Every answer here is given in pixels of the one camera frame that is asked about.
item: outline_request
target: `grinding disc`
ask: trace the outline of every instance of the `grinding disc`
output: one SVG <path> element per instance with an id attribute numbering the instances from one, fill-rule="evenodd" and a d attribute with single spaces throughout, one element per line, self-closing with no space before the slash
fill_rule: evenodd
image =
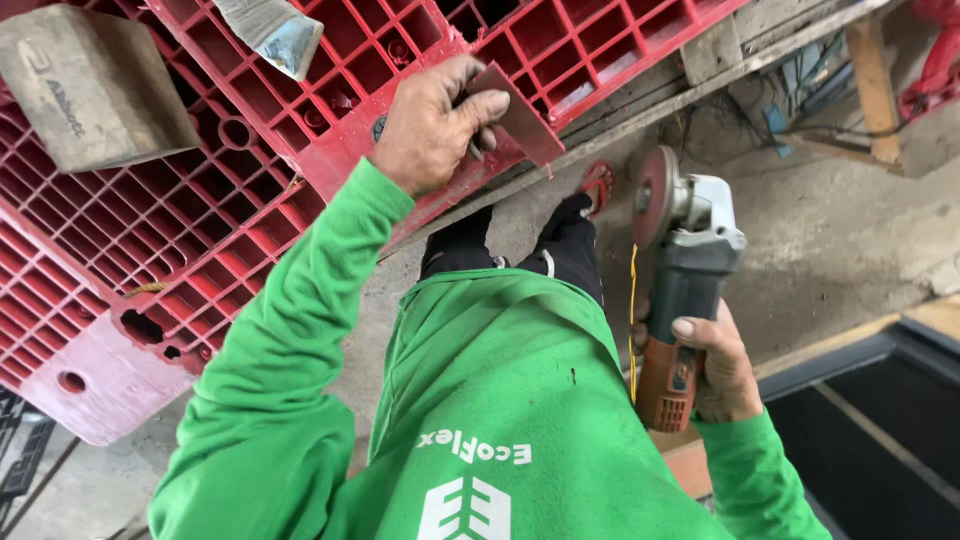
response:
<path id="1" fill-rule="evenodd" d="M 658 146 L 636 175 L 634 242 L 638 249 L 659 244 L 670 229 L 674 186 L 680 180 L 677 155 Z"/>

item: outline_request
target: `concrete floor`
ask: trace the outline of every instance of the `concrete floor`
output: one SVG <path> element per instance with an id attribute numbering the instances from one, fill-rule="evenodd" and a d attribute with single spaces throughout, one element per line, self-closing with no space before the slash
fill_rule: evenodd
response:
<path id="1" fill-rule="evenodd" d="M 722 164 L 682 162 L 686 171 L 720 176 L 732 186 L 737 224 L 749 247 L 726 298 L 755 364 L 960 290 L 958 121 L 960 106 L 953 106 L 904 133 L 906 159 L 914 170 L 935 169 L 916 179 L 805 150 L 785 160 L 765 150 Z M 749 147 L 742 134 L 725 129 L 722 122 L 706 119 L 688 144 L 700 157 Z M 523 259 L 589 163 L 610 160 L 618 181 L 611 205 L 596 221 L 597 252 L 621 359 L 632 245 L 628 161 L 659 136 L 658 129 L 637 134 L 501 202 L 488 234 L 495 255 Z M 362 438 L 370 433 L 379 398 L 396 305 L 416 280 L 422 250 L 422 244 L 412 246 L 376 268 L 363 289 L 359 324 L 344 343 L 345 369 L 330 390 L 354 411 Z M 82 444 L 11 539 L 85 540 L 123 526 L 149 500 L 176 448 L 175 428 L 186 399 L 109 447 Z M 40 475 L 71 437 L 64 430 L 55 433 Z"/>

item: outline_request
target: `green long-sleeve shirt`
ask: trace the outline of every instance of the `green long-sleeve shirt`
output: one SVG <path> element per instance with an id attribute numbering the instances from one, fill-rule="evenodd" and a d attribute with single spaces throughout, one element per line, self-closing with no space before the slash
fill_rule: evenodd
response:
<path id="1" fill-rule="evenodd" d="M 150 505 L 155 538 L 828 538 L 769 417 L 701 425 L 717 516 L 630 406 L 603 310 L 523 270 L 440 274 L 400 302 L 370 464 L 324 393 L 391 227 L 362 160 L 206 366 Z"/>

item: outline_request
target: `foot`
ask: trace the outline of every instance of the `foot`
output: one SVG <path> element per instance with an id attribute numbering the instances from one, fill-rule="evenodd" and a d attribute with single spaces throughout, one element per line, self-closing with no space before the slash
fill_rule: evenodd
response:
<path id="1" fill-rule="evenodd" d="M 590 208 L 589 213 L 594 214 L 596 211 L 594 209 L 603 209 L 604 203 L 606 201 L 601 201 L 602 193 L 600 192 L 600 184 L 595 182 L 595 180 L 600 179 L 604 187 L 607 189 L 607 198 L 610 198 L 610 195 L 613 191 L 613 171 L 605 163 L 597 163 L 592 166 L 588 171 L 589 176 L 584 178 L 584 184 L 592 184 L 584 193 L 590 198 Z"/>

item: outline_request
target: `red plastic pallet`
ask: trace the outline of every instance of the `red plastic pallet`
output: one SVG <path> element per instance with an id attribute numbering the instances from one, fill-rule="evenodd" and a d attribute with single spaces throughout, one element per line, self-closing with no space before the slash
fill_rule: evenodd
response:
<path id="1" fill-rule="evenodd" d="M 0 381 L 106 444 L 203 370 L 372 151 L 372 125 L 407 73 L 473 51 L 557 131 L 745 1 L 293 1 L 326 25 L 299 84 L 234 37 L 210 2 L 68 0 L 153 30 L 204 143 L 63 175 L 16 104 L 0 103 Z M 392 241 L 524 159 L 498 135 L 497 152 L 465 160 Z M 305 181 L 292 184 L 297 174 Z M 150 282 L 170 285 L 121 297 Z"/>

